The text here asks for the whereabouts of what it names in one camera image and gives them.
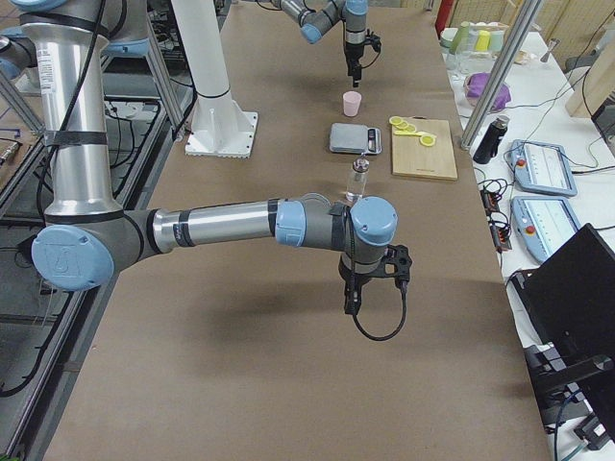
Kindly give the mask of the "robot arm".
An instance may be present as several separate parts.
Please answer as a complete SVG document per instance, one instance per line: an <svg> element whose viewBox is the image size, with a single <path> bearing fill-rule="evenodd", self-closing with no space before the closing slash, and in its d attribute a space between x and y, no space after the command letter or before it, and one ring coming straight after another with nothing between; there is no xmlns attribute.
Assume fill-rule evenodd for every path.
<svg viewBox="0 0 615 461"><path fill-rule="evenodd" d="M367 28L367 1L328 1L319 11L309 9L300 1L271 1L271 4L298 24L302 36L310 44L318 42L341 22L344 25L343 51L347 75L352 78L353 87L359 86L364 69L360 62L364 48L371 46L376 53L381 51L380 38Z"/></svg>
<svg viewBox="0 0 615 461"><path fill-rule="evenodd" d="M153 50L143 1L21 1L20 26L37 68L53 200L32 245L38 272L68 291L91 289L152 255L176 248L274 237L280 244L337 251L346 313L362 286L409 281L410 259L393 246L398 216L379 197L353 206L318 194L169 212L127 211L114 198L102 88L103 55Z"/></svg>

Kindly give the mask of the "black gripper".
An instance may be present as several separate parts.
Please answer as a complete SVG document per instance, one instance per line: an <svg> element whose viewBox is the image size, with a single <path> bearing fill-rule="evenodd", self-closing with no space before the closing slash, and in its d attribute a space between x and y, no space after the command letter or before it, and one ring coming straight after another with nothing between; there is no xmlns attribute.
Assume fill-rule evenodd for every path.
<svg viewBox="0 0 615 461"><path fill-rule="evenodd" d="M381 268L381 262L369 264L353 262L348 256L339 259L338 273L344 280L344 312L347 315L356 314L355 299L360 297L361 289Z"/></svg>
<svg viewBox="0 0 615 461"><path fill-rule="evenodd" d="M362 78L360 59L364 55L364 44L345 42L343 51L347 64L347 75L352 77L353 87L359 87Z"/></svg>

